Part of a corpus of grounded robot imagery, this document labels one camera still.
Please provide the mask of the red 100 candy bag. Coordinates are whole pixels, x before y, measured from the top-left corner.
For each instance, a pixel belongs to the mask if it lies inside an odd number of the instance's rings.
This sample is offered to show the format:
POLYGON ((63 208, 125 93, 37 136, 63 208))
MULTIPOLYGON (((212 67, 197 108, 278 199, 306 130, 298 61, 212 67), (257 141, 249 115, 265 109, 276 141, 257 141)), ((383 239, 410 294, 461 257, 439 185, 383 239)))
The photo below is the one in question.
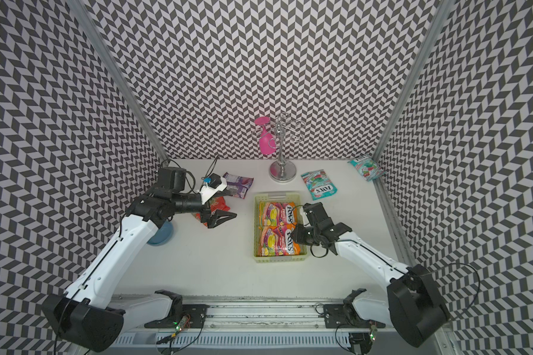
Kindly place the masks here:
POLYGON ((216 210, 224 210, 224 211, 230 211, 230 208, 228 207, 228 205, 226 204, 226 201, 224 199, 224 197, 220 196, 218 198, 212 198, 212 199, 215 199, 216 200, 216 203, 217 203, 217 207, 215 207, 215 211, 216 210))

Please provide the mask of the purple Fox's berries bag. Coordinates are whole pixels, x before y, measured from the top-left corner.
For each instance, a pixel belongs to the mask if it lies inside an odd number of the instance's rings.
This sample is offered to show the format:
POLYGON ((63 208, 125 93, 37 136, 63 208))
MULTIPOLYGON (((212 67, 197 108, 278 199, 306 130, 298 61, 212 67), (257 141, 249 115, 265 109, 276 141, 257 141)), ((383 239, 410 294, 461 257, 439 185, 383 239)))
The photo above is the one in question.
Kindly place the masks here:
POLYGON ((224 173, 223 177, 227 181, 227 187, 224 191, 226 196, 240 199, 246 198, 247 192, 249 192, 254 182, 254 179, 251 177, 232 175, 228 172, 224 173))

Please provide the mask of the orange Fox's bag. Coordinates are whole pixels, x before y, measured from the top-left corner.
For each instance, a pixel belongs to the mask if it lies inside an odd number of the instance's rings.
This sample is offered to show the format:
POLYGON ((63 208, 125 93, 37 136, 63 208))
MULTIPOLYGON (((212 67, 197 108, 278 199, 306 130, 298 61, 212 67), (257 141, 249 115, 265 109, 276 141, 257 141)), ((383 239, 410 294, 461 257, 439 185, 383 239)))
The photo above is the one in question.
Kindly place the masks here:
POLYGON ((262 226, 259 237, 259 257, 299 255, 301 247, 292 239, 292 225, 262 226))

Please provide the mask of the orange candy bag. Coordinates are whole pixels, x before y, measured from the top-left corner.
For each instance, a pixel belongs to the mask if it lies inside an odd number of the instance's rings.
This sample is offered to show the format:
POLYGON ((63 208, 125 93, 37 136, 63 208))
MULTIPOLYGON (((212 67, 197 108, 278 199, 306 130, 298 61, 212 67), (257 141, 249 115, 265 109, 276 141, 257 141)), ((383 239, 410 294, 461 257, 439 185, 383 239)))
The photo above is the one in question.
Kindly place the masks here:
POLYGON ((260 202, 260 226, 286 226, 295 225, 296 223, 296 204, 267 201, 260 202))

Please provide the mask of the light green plastic basket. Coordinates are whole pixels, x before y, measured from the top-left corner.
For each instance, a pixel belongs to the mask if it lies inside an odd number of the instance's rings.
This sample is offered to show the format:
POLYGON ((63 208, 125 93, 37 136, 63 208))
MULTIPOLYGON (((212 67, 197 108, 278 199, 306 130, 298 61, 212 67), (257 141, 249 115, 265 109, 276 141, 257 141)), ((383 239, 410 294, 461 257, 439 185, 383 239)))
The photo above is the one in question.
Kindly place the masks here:
POLYGON ((299 245, 301 247, 301 253, 299 255, 290 256, 278 256, 278 257, 259 257, 259 237, 260 228, 259 225, 259 204, 262 201, 267 202, 283 202, 296 204, 296 217, 297 223, 292 225, 296 227, 297 224, 303 223, 304 219, 301 216, 301 199, 297 192, 265 192, 258 193, 254 197, 254 217, 253 217, 253 257, 256 263, 278 263, 278 262, 290 262, 290 261, 303 261, 308 256, 306 246, 299 245))

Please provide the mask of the teal Fox's mint bag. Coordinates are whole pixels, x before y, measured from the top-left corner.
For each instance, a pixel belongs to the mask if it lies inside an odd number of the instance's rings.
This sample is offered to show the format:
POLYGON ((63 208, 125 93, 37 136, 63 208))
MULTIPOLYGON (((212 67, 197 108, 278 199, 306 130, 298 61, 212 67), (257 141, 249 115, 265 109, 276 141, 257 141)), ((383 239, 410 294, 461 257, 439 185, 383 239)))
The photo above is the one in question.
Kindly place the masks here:
POLYGON ((314 201, 333 196, 338 192, 325 170, 305 172, 301 178, 314 201))

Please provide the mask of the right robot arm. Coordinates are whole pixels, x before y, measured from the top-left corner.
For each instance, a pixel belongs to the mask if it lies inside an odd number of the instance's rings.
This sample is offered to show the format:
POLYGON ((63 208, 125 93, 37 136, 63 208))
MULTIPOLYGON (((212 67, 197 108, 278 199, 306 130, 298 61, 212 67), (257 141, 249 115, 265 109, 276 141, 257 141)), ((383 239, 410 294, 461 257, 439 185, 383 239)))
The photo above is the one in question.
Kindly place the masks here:
POLYGON ((386 300, 373 300, 365 288, 353 290, 343 299, 348 325, 361 328, 389 325, 409 345, 422 346, 451 320, 431 271, 418 264, 386 256, 359 237, 344 223, 334 223, 322 203, 302 206, 308 220, 291 233, 294 242, 320 246, 366 272, 384 291, 386 300))

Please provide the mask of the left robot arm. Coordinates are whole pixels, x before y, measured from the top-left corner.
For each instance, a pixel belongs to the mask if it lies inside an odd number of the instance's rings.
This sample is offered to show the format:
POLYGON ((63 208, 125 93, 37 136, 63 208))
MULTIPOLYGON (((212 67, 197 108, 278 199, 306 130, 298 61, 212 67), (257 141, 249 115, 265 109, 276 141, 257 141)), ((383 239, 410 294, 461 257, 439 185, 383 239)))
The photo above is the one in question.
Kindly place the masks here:
POLYGON ((108 349, 121 335, 151 322, 171 322, 175 331, 185 329, 183 297, 157 291, 149 297, 113 303, 115 289, 136 256, 177 214, 200 215, 213 229, 236 217, 233 212, 211 210, 211 199, 222 194, 227 180, 215 173, 204 178, 198 192, 184 192, 187 171, 161 167, 157 181, 133 200, 118 229, 86 271, 61 295, 50 294, 41 305, 55 334, 89 351, 108 349))

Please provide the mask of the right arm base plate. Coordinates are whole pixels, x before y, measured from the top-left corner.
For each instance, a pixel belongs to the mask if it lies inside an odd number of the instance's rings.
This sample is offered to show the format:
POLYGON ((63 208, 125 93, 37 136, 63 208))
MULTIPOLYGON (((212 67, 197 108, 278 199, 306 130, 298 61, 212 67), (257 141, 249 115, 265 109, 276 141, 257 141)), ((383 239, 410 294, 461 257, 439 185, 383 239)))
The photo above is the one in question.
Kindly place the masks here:
POLYGON ((322 316, 326 328, 329 329, 336 329, 339 326, 343 328, 370 329, 373 325, 377 329, 386 328, 386 325, 382 322, 361 319, 352 306, 323 304, 322 316))

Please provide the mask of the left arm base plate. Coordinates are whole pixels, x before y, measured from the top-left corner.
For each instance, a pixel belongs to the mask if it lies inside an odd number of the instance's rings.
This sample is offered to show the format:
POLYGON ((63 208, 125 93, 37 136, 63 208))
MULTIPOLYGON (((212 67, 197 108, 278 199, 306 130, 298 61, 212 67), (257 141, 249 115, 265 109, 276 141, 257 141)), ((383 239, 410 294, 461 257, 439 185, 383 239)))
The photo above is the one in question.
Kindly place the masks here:
POLYGON ((205 319, 207 318, 207 311, 209 306, 207 304, 187 304, 183 305, 181 312, 175 312, 172 316, 164 319, 148 322, 144 325, 145 328, 161 328, 173 329, 176 328, 183 318, 187 318, 187 325, 189 328, 203 328, 205 319))

